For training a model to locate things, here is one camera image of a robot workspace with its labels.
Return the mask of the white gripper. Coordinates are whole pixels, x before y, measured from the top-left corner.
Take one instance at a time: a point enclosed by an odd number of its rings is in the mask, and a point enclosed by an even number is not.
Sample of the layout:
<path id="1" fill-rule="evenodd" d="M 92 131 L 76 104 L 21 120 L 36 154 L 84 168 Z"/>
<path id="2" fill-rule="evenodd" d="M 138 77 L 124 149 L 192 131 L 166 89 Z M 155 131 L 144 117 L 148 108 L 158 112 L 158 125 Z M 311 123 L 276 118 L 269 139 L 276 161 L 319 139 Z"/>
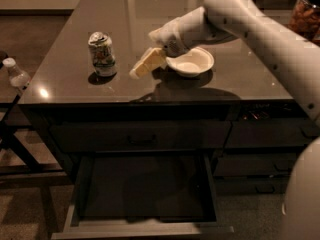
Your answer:
<path id="1" fill-rule="evenodd" d="M 187 52 L 179 33 L 179 18 L 175 18 L 162 27 L 151 31 L 148 36 L 162 49 L 147 49 L 129 72 L 133 79 L 139 79 L 162 66 L 166 62 L 166 56 L 176 58 Z"/>

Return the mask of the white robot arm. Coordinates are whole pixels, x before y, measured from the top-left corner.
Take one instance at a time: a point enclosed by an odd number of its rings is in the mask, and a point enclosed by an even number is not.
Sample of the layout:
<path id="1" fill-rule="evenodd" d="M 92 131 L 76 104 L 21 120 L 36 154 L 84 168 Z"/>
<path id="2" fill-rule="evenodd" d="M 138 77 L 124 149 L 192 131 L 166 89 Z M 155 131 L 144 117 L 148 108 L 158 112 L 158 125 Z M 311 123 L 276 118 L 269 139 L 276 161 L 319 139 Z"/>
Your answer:
<path id="1" fill-rule="evenodd" d="M 134 65 L 138 79 L 202 44 L 241 39 L 320 123 L 320 47 L 261 12 L 252 0 L 204 0 L 203 5 L 149 33 L 157 44 Z M 296 161 L 282 205 L 279 240 L 320 240 L 320 138 Z"/>

